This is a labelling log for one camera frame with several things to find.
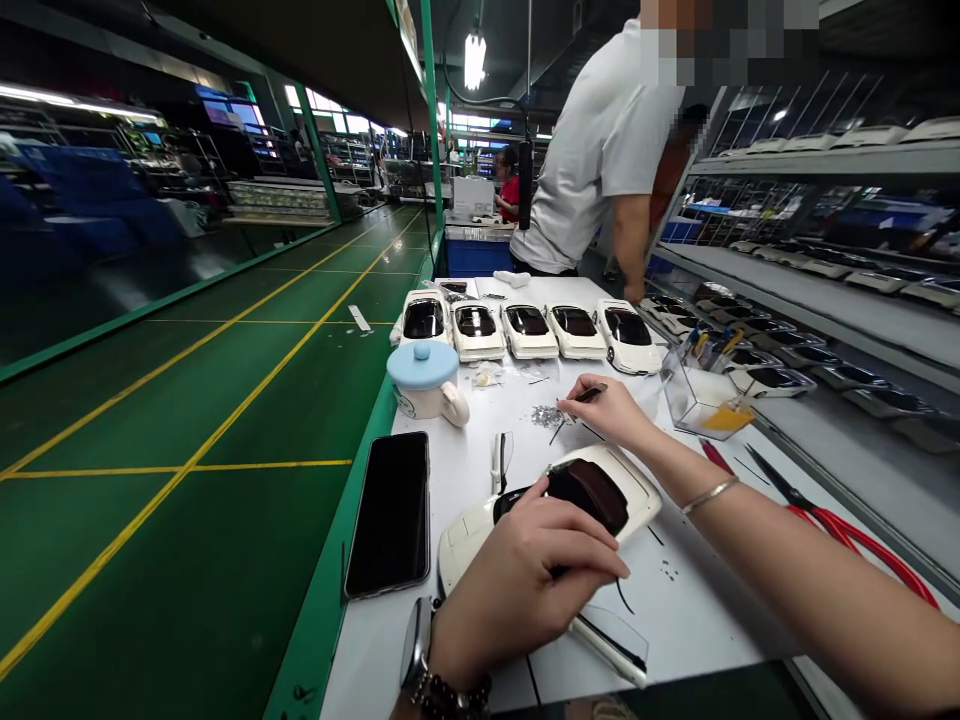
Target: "factory floor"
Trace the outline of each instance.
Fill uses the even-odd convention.
[[[0,717],[261,716],[425,230],[380,208],[0,388]]]

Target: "mug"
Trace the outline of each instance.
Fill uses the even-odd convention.
[[[463,427],[470,420],[467,398],[453,381],[430,390],[404,390],[393,385],[400,412],[414,420],[430,420],[443,415],[456,427]]]

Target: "fluorescent light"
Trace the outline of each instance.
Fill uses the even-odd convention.
[[[482,36],[470,33],[464,44],[463,84],[467,90],[476,90],[483,81],[483,58],[487,54],[487,41]]]
[[[37,92],[29,88],[16,87],[14,85],[0,85],[0,95],[4,97],[17,98],[18,100],[30,100],[31,102],[45,102],[51,105],[73,105],[73,100],[65,95],[54,95],[53,93]]]
[[[73,106],[77,110],[90,110],[92,112],[102,112],[106,115],[119,115],[120,117],[146,118],[147,120],[156,120],[157,116],[152,113],[135,112],[133,110],[123,110],[121,108],[112,108],[108,105],[88,105],[79,103]]]

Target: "white table surface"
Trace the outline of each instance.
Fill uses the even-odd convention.
[[[476,289],[477,295],[496,293],[541,307],[550,301],[563,301],[579,304],[590,312],[599,299],[609,297],[585,278],[534,278],[529,286],[520,290],[492,278],[478,278],[469,281],[469,285],[468,292]],[[496,301],[489,302],[492,307],[497,305]],[[666,344],[659,337],[655,341]],[[466,393],[471,410],[470,423],[464,429],[454,428],[443,418],[418,421],[397,413],[394,434],[425,430],[430,436],[434,567],[427,582],[416,588],[353,601],[347,606],[321,718],[385,718],[389,715],[398,693],[404,632],[413,602],[422,595],[438,595],[436,547],[440,534],[460,513],[492,495],[491,440],[495,433],[514,434],[515,449],[507,473],[511,488],[533,483],[550,462],[565,453],[599,442],[578,424],[561,430],[550,446],[553,431],[538,427],[530,420],[534,407],[554,405],[558,398],[565,397],[580,373],[594,372],[624,381],[641,407],[648,414],[655,413],[659,427],[697,452],[701,451],[697,438],[673,430],[658,377],[620,375],[605,362],[559,360],[538,364],[516,361],[510,356],[504,361],[504,369],[502,385],[472,388],[470,378],[474,371],[461,365],[459,386]],[[544,377],[548,379],[530,384]],[[775,488],[735,462],[735,458],[739,458],[756,469],[743,449],[744,443],[751,444],[814,503],[866,530],[826,490],[752,427],[726,443],[714,442],[744,483],[777,502],[784,502]],[[616,586],[602,590],[593,603],[619,608],[621,619],[649,643],[647,666],[651,684],[800,654],[792,638],[717,558],[665,494],[663,510],[650,528],[653,532],[643,530],[625,542],[620,551],[632,572],[621,587],[636,615],[631,616],[623,609]],[[936,590],[933,594],[944,612],[960,621],[960,611]],[[630,689],[597,655],[569,635],[534,653],[531,662],[544,704]],[[523,661],[494,674],[491,696],[494,712],[535,704]]]

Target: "wristwatch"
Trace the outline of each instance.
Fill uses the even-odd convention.
[[[418,598],[413,605],[403,643],[400,689],[410,702],[423,709],[423,716],[428,720],[482,720],[490,717],[489,675],[484,676],[478,689],[462,693],[430,672],[428,661],[434,610],[429,597]]]

